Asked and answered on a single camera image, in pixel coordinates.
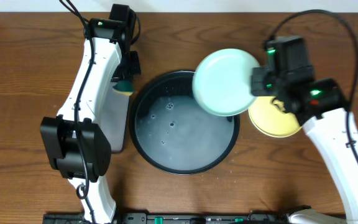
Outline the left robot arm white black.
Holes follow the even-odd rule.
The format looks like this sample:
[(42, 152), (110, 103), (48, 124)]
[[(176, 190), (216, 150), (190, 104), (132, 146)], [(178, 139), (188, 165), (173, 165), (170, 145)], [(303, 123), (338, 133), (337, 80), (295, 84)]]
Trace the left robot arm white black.
[(131, 45), (135, 19), (91, 19), (80, 69), (56, 117), (40, 125), (49, 163), (76, 189), (84, 221), (111, 223), (116, 203), (106, 180), (111, 155), (122, 149), (132, 80), (140, 62)]

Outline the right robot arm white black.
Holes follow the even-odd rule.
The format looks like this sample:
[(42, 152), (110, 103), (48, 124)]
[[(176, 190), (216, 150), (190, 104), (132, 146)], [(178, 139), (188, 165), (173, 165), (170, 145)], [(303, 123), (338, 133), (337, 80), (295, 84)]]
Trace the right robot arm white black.
[(315, 80), (310, 67), (288, 73), (257, 67), (250, 86), (253, 95), (281, 101), (283, 113), (295, 115), (321, 154), (346, 214), (341, 220), (306, 209), (290, 215), (289, 222), (358, 223), (358, 130), (338, 84), (331, 78)]

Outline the light green plate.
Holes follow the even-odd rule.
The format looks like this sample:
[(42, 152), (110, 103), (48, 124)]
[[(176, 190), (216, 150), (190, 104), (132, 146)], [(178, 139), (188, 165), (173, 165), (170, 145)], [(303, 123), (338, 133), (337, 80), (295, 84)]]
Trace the light green plate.
[(248, 110), (256, 99), (250, 92), (252, 70), (260, 67), (250, 53), (222, 49), (204, 58), (195, 70), (193, 96), (206, 112), (234, 116)]

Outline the green yellow sponge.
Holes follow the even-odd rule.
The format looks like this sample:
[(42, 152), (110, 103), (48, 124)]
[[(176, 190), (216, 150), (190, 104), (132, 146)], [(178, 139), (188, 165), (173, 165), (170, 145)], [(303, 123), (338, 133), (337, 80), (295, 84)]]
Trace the green yellow sponge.
[(134, 92), (134, 86), (129, 80), (118, 81), (112, 88), (114, 92), (125, 96), (131, 96)]

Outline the yellow plate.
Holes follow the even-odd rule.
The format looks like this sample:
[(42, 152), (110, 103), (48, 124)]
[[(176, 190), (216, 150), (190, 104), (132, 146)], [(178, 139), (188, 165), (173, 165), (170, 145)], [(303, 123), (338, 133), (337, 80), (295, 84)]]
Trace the yellow plate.
[(301, 126), (292, 113), (284, 113), (284, 104), (273, 96), (260, 96), (248, 109), (252, 124), (262, 133), (286, 138), (296, 134)]

